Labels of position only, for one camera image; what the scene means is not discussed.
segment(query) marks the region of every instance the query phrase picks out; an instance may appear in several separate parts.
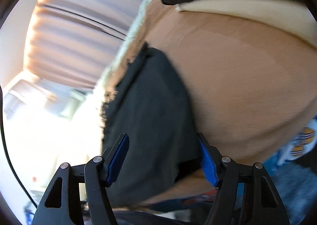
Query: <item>brown garment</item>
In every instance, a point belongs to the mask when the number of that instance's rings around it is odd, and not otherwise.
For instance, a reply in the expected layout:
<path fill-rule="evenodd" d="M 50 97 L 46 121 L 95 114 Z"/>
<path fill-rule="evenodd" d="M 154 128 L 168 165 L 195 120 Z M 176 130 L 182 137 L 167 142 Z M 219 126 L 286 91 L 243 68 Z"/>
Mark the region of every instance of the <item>brown garment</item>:
<path fill-rule="evenodd" d="M 317 113 L 315 48 L 259 22 L 177 12 L 160 0 L 148 6 L 108 95 L 144 41 L 166 53 L 183 79 L 197 131 L 238 163 L 264 161 Z"/>

